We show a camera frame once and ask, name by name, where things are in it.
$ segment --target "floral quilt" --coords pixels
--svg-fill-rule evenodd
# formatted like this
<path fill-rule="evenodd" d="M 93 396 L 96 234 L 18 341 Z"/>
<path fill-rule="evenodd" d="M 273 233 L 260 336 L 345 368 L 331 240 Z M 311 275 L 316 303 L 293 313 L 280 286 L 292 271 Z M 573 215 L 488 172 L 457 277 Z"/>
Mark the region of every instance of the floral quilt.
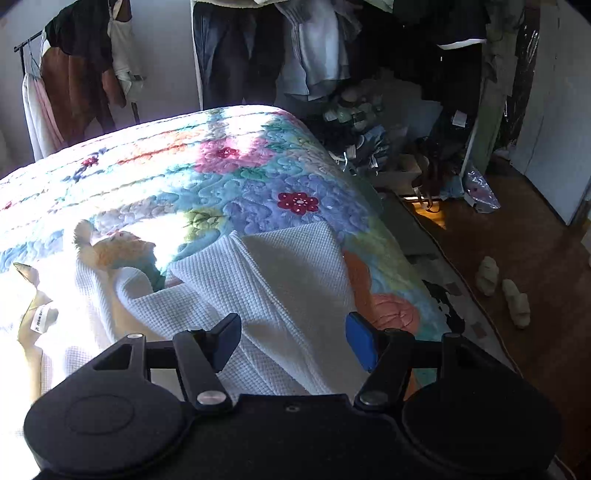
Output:
<path fill-rule="evenodd" d="M 233 106 L 138 125 L 17 170 L 0 181 L 0 272 L 60 252 L 64 229 L 81 219 L 98 236 L 125 230 L 155 243 L 162 272 L 234 230 L 325 220 L 364 316 L 420 339 L 449 331 L 351 179 L 277 108 Z"/>

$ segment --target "hanging clothes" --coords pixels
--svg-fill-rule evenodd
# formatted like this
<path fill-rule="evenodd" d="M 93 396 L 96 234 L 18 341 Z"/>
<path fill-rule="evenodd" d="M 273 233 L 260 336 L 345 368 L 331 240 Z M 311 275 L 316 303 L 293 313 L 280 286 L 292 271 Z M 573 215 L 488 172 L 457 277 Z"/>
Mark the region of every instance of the hanging clothes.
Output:
<path fill-rule="evenodd" d="M 113 8 L 109 8 L 107 33 L 111 38 L 115 76 L 119 79 L 127 101 L 137 102 L 145 77 L 139 65 L 129 0 L 117 0 Z"/>
<path fill-rule="evenodd" d="M 316 100 L 349 77 L 349 61 L 332 1 L 307 0 L 305 8 L 306 22 L 292 25 L 284 20 L 285 60 L 278 87 L 302 100 Z"/>
<path fill-rule="evenodd" d="M 397 8 L 402 10 L 401 5 L 408 1 L 400 1 Z M 482 42 L 486 41 L 486 35 L 471 31 L 486 33 L 486 9 L 481 0 L 468 0 L 471 5 L 465 10 L 461 8 L 467 5 L 464 0 L 437 1 L 442 10 L 431 13 L 416 25 L 405 24 L 395 15 L 364 5 L 358 15 L 363 25 L 358 39 L 363 54 L 352 64 L 352 77 L 361 80 L 375 74 L 379 67 L 385 67 L 392 70 L 397 79 L 420 85 L 422 99 L 440 102 L 447 110 L 446 116 L 451 118 L 460 111 L 475 118 L 480 104 Z M 478 18 L 475 26 L 452 28 L 461 24 L 458 18 L 470 16 L 467 12 Z M 455 35 L 450 33 L 451 36 L 444 37 L 441 32 L 446 28 L 448 32 L 455 31 Z M 458 48 L 442 48 L 453 44 Z"/>
<path fill-rule="evenodd" d="M 204 109 L 273 105 L 284 57 L 283 16 L 273 5 L 193 6 L 193 39 Z"/>
<path fill-rule="evenodd" d="M 84 140 L 84 131 L 94 118 L 104 133 L 114 131 L 109 103 L 126 104 L 112 67 L 108 24 L 108 0 L 78 0 L 45 28 L 51 48 L 43 55 L 41 77 L 68 145 Z"/>
<path fill-rule="evenodd" d="M 22 81 L 22 101 L 35 161 L 64 148 L 66 145 L 57 127 L 43 80 L 26 73 Z"/>
<path fill-rule="evenodd" d="M 443 50 L 486 43 L 490 18 L 483 0 L 454 0 L 448 15 L 436 19 L 433 40 Z"/>
<path fill-rule="evenodd" d="M 260 8 L 285 1 L 287 0 L 191 0 L 191 5 L 195 3 L 206 3 L 227 8 Z"/>
<path fill-rule="evenodd" d="M 385 12 L 391 14 L 392 7 L 394 5 L 394 0 L 365 0 L 370 5 L 379 8 L 380 10 L 384 10 Z"/>

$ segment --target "plastic bag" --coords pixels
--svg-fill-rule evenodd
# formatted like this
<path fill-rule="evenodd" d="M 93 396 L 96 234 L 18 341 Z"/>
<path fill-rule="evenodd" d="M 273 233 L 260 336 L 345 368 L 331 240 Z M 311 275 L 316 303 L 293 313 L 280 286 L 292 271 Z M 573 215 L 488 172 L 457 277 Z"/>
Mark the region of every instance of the plastic bag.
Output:
<path fill-rule="evenodd" d="M 464 198 L 480 213 L 492 213 L 501 208 L 491 187 L 473 165 L 468 165 L 464 174 Z"/>

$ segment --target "slipper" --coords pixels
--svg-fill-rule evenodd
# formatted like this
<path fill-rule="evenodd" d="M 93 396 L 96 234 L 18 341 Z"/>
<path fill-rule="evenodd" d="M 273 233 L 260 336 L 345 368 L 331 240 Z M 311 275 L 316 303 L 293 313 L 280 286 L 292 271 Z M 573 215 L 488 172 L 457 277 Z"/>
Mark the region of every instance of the slipper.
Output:
<path fill-rule="evenodd" d="M 492 297 L 499 283 L 499 267 L 491 257 L 485 257 L 476 272 L 476 287 L 487 297 Z"/>
<path fill-rule="evenodd" d="M 509 305 L 511 320 L 517 328 L 526 328 L 530 324 L 531 313 L 527 294 L 520 293 L 513 280 L 503 280 L 503 293 Z"/>

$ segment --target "white door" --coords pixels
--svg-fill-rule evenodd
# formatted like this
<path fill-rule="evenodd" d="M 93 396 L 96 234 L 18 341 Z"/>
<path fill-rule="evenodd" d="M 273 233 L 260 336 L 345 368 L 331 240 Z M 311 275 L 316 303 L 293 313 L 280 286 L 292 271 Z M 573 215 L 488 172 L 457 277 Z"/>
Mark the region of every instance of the white door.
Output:
<path fill-rule="evenodd" d="M 513 164 L 569 224 L 591 179 L 591 25 L 565 0 L 543 6 L 541 15 L 541 64 L 524 120 L 530 128 L 519 137 L 521 155 Z M 523 161 L 528 140 L 534 140 L 531 155 Z"/>

